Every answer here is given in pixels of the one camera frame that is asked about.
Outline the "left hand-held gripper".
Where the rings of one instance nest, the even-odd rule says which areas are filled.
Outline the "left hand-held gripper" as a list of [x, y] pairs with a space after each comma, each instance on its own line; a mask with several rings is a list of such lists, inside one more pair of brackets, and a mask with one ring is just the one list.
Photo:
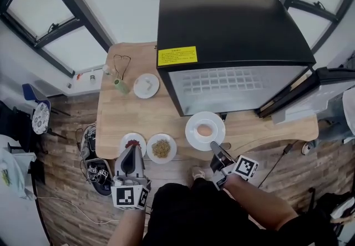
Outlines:
[[145, 210], [151, 180], [144, 177], [144, 161], [139, 146], [129, 146], [116, 159], [111, 186], [113, 205], [121, 210]]

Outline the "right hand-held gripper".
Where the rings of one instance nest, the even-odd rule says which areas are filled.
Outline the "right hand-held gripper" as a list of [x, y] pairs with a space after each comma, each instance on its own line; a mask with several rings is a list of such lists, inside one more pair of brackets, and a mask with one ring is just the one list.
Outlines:
[[236, 174], [247, 181], [254, 176], [258, 168], [257, 161], [245, 156], [239, 156], [237, 161], [235, 161], [215, 141], [210, 143], [210, 147], [214, 154], [210, 162], [210, 167], [213, 171], [211, 180], [217, 189], [222, 189], [229, 175]]

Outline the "white round plate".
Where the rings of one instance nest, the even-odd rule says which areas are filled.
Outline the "white round plate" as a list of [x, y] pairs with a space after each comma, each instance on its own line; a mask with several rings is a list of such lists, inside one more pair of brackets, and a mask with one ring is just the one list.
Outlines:
[[125, 144], [129, 140], [133, 140], [133, 139], [138, 140], [140, 142], [140, 146], [141, 146], [140, 150], [141, 150], [142, 156], [144, 156], [146, 154], [146, 141], [143, 138], [143, 136], [139, 133], [131, 132], [131, 133], [128, 133], [125, 136], [123, 136], [123, 138], [121, 139], [118, 155], [120, 155], [126, 149]]
[[[146, 90], [145, 80], [150, 80], [152, 87], [150, 90]], [[159, 90], [160, 83], [157, 76], [154, 74], [146, 73], [140, 75], [134, 83], [134, 94], [141, 99], [148, 99], [153, 97]]]
[[[170, 150], [170, 153], [169, 155], [166, 157], [166, 158], [157, 158], [153, 155], [152, 153], [152, 144], [156, 143], [158, 140], [161, 140], [161, 139], [166, 139], [169, 141], [169, 144], [170, 144], [170, 147], [171, 147], [171, 150]], [[168, 163], [170, 162], [176, 155], [177, 153], [177, 145], [176, 145], [176, 142], [175, 140], [168, 134], [156, 134], [154, 136], [152, 136], [148, 143], [147, 143], [147, 146], [146, 146], [146, 154], [149, 156], [149, 158], [154, 161], [155, 163], [158, 163], [158, 164], [165, 164], [165, 163]]]
[[[197, 133], [196, 129], [201, 124], [211, 127], [211, 136], [204, 137]], [[198, 112], [193, 115], [185, 126], [185, 136], [188, 143], [199, 151], [211, 151], [210, 143], [215, 141], [220, 145], [225, 139], [225, 134], [226, 128], [221, 117], [208, 111]]]

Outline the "brown egg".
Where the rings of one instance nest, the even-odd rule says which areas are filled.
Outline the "brown egg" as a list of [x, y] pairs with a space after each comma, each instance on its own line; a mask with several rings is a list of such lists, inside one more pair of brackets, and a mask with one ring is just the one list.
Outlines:
[[212, 135], [212, 129], [210, 126], [201, 124], [196, 129], [197, 133], [204, 137], [209, 137]]

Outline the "pile of green-brown grains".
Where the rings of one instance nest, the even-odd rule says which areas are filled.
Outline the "pile of green-brown grains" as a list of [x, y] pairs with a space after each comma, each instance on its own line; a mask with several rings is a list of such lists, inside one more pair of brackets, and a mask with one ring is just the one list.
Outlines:
[[166, 139], [158, 140], [152, 144], [152, 153], [157, 158], [166, 158], [170, 153], [171, 147]]

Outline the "black mini fridge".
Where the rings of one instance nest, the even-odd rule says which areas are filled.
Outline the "black mini fridge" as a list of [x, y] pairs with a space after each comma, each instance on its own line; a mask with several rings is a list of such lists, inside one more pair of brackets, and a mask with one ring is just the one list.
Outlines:
[[252, 110], [284, 123], [355, 86], [355, 70], [315, 69], [279, 0], [160, 0], [156, 50], [180, 116]]

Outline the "person's left forearm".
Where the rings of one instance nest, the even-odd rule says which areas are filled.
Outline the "person's left forearm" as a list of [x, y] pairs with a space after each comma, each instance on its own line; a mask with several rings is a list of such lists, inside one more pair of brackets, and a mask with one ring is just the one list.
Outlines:
[[107, 246], [140, 246], [145, 227], [145, 210], [125, 210]]

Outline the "person's right forearm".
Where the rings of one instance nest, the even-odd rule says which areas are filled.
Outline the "person's right forearm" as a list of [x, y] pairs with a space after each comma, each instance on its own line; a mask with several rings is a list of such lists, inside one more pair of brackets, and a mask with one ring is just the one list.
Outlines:
[[287, 222], [298, 217], [286, 201], [257, 188], [234, 173], [227, 176], [224, 189], [266, 229], [279, 230]]

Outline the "bags of equipment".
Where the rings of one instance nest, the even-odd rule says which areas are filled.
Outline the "bags of equipment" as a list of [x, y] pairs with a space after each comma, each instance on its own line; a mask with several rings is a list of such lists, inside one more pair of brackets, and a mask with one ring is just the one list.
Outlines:
[[102, 196], [111, 196], [113, 175], [107, 160], [97, 156], [96, 153], [96, 124], [88, 125], [83, 129], [81, 139], [77, 146], [84, 166], [85, 180]]

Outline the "person's right shoe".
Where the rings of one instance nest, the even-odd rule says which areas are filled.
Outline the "person's right shoe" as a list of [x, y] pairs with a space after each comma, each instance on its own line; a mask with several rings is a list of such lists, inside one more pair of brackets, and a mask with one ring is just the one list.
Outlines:
[[205, 172], [202, 170], [201, 167], [198, 167], [198, 166], [192, 167], [191, 175], [192, 175], [192, 178], [194, 179], [194, 181], [199, 178], [205, 179]]

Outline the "person's black shorts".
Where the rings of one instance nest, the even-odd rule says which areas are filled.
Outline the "person's black shorts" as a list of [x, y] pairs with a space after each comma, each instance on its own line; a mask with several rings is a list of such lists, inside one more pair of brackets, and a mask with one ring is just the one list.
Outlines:
[[155, 193], [142, 246], [338, 246], [323, 213], [312, 211], [279, 230], [259, 228], [225, 191], [205, 179], [167, 183]]

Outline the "green cup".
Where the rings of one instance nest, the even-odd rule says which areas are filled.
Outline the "green cup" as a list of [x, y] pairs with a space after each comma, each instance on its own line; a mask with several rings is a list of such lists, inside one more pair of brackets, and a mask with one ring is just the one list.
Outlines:
[[124, 95], [129, 94], [130, 89], [122, 79], [115, 79], [114, 87]]

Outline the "patterned round cushion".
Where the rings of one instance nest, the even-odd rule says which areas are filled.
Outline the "patterned round cushion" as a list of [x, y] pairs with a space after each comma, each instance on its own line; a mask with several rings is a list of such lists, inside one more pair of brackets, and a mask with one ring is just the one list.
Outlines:
[[32, 117], [32, 129], [37, 135], [47, 132], [49, 125], [50, 111], [47, 104], [40, 102]]

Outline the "black office chair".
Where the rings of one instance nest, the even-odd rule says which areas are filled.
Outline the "black office chair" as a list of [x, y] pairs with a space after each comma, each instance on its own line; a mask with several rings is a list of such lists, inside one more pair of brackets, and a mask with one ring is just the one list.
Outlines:
[[307, 213], [317, 209], [329, 219], [338, 238], [346, 224], [355, 221], [355, 191], [344, 194], [326, 193], [316, 201], [316, 189], [309, 188], [311, 200]]

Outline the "clear plastic bag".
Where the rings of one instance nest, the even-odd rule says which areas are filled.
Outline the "clear plastic bag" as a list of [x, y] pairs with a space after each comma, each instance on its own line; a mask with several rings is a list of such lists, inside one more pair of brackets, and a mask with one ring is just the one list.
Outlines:
[[0, 175], [6, 186], [19, 198], [33, 201], [36, 196], [26, 187], [26, 178], [31, 163], [37, 159], [35, 153], [10, 153], [0, 148]]

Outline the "blue chair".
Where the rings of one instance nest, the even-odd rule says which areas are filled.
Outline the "blue chair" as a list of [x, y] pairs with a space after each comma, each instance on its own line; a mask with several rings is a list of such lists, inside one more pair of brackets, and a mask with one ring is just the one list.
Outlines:
[[[39, 90], [37, 90], [34, 86], [32, 86], [31, 84], [23, 84], [22, 89], [23, 89], [23, 95], [24, 95], [25, 100], [34, 101], [37, 105], [39, 103], [47, 104], [49, 111], [50, 111], [50, 116], [51, 116], [51, 114], [63, 114], [66, 116], [70, 116], [70, 114], [68, 114], [64, 111], [60, 111], [56, 108], [53, 108], [49, 99], [45, 95], [43, 95]], [[49, 127], [49, 125], [48, 125], [48, 130], [45, 134], [50, 134], [52, 136], [60, 137], [65, 140], [67, 139], [65, 136], [55, 133]]]

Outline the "white side desk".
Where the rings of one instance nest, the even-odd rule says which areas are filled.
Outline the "white side desk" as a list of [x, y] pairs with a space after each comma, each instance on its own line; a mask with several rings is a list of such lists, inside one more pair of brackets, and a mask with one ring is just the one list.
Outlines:
[[48, 246], [36, 203], [19, 198], [0, 178], [0, 238], [8, 246]]

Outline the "large black-frame window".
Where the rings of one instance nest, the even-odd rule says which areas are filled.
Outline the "large black-frame window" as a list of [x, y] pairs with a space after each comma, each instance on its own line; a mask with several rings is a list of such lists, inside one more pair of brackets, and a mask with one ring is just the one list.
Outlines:
[[0, 0], [0, 21], [70, 78], [101, 68], [113, 43], [85, 0]]

